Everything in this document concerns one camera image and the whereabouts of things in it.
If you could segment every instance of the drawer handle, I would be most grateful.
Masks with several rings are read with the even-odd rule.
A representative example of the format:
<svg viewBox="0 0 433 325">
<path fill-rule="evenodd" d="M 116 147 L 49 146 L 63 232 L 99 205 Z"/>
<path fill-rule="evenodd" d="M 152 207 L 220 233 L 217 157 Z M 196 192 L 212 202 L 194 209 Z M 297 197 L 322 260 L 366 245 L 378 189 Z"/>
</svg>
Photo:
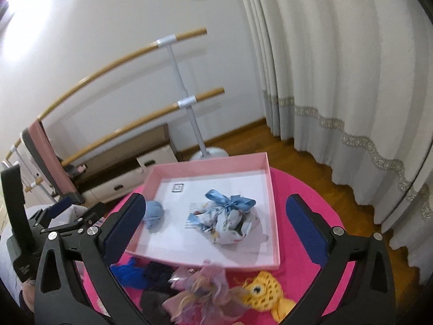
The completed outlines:
<svg viewBox="0 0 433 325">
<path fill-rule="evenodd" d="M 149 160 L 149 161 L 147 161 L 147 162 L 144 163 L 144 166 L 145 167 L 149 167 L 149 166 L 152 166 L 154 164 L 156 164 L 155 160 Z"/>
</svg>

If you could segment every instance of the person's hand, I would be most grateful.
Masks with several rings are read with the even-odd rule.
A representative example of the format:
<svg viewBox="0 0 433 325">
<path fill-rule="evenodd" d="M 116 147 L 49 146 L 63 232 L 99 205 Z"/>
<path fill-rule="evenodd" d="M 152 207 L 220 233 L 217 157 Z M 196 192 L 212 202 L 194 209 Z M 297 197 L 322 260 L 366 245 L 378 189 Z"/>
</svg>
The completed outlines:
<svg viewBox="0 0 433 325">
<path fill-rule="evenodd" d="M 22 297 L 27 307 L 34 313 L 35 312 L 35 287 L 30 284 L 30 280 L 22 284 Z"/>
</svg>

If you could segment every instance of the metal bolt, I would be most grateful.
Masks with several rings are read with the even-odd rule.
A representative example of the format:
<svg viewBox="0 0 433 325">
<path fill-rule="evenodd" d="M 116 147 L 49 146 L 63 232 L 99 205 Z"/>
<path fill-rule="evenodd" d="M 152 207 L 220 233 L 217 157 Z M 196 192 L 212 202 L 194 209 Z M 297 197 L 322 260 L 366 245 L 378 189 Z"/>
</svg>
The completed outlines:
<svg viewBox="0 0 433 325">
<path fill-rule="evenodd" d="M 383 239 L 383 236 L 378 232 L 374 232 L 373 237 L 378 241 L 381 241 Z"/>
<path fill-rule="evenodd" d="M 337 236 L 342 236 L 344 234 L 344 230 L 339 226 L 335 226 L 332 229 L 332 232 L 334 232 L 334 234 L 336 234 Z"/>
<path fill-rule="evenodd" d="M 92 226 L 92 227 L 89 227 L 88 229 L 87 229 L 87 234 L 89 234 L 89 235 L 94 235 L 94 234 L 97 234 L 98 233 L 98 228 L 96 227 L 96 226 Z"/>
<path fill-rule="evenodd" d="M 48 239 L 50 241 L 55 240 L 56 238 L 57 238 L 57 232 L 56 231 L 50 232 L 50 234 L 48 235 Z"/>
</svg>

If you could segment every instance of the wall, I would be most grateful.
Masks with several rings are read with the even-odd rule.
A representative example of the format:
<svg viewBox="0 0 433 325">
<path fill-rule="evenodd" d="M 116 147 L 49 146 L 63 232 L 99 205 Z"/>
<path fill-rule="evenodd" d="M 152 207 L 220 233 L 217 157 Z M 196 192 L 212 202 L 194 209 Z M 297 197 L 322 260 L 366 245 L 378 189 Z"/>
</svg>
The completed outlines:
<svg viewBox="0 0 433 325">
<path fill-rule="evenodd" d="M 200 27 L 207 28 L 207 36 L 179 43 L 174 52 L 191 95 L 226 89 L 195 107 L 203 137 L 264 115 L 241 0 L 35 0 L 27 16 L 22 11 L 0 34 L 0 149 L 5 154 L 23 128 L 83 77 L 162 36 Z M 68 156 L 179 99 L 167 52 L 159 50 L 90 84 L 44 125 L 54 148 Z M 169 122 L 177 149 L 196 144 L 185 112 L 159 122 Z"/>
</svg>

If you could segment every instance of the pink table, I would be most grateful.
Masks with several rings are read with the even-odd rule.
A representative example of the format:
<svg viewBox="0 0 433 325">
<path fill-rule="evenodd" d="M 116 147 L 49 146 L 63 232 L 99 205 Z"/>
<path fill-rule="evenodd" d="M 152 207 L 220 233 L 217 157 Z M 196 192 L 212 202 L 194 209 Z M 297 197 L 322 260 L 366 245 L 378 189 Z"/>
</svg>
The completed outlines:
<svg viewBox="0 0 433 325">
<path fill-rule="evenodd" d="M 298 193 L 308 204 L 312 211 L 319 213 L 332 226 L 341 226 L 340 218 L 337 213 L 324 201 L 320 195 L 307 186 L 304 182 L 290 176 L 289 174 L 271 169 L 272 186 L 274 190 L 275 206 L 277 210 L 278 220 L 278 235 L 280 240 L 280 255 L 281 265 L 276 271 L 272 271 L 275 278 L 281 283 L 286 298 L 290 298 L 298 302 L 305 291 L 311 285 L 320 267 L 313 264 L 308 257 L 302 243 L 300 242 L 295 230 L 287 219 L 285 206 L 287 197 L 291 194 Z M 138 187 L 134 192 L 140 193 L 142 187 Z M 114 209 L 116 212 L 126 202 L 129 196 L 125 197 Z M 120 260 L 120 264 L 125 264 L 131 255 L 125 252 Z M 354 264 L 350 263 L 338 285 L 337 290 L 332 297 L 332 300 L 326 308 L 324 315 L 336 309 L 343 296 L 344 290 L 349 282 Z M 237 285 L 236 281 L 243 282 L 247 277 L 254 277 L 257 273 L 230 272 L 227 274 L 228 280 L 232 285 Z M 98 296 L 90 282 L 87 273 L 84 273 L 84 288 L 89 296 L 92 305 L 96 310 L 100 310 L 97 304 Z M 131 300 L 139 307 L 139 301 L 142 291 L 126 288 L 126 292 L 131 297 Z M 248 311 L 240 321 L 245 325 L 275 325 L 270 312 L 258 313 L 256 311 Z"/>
</svg>

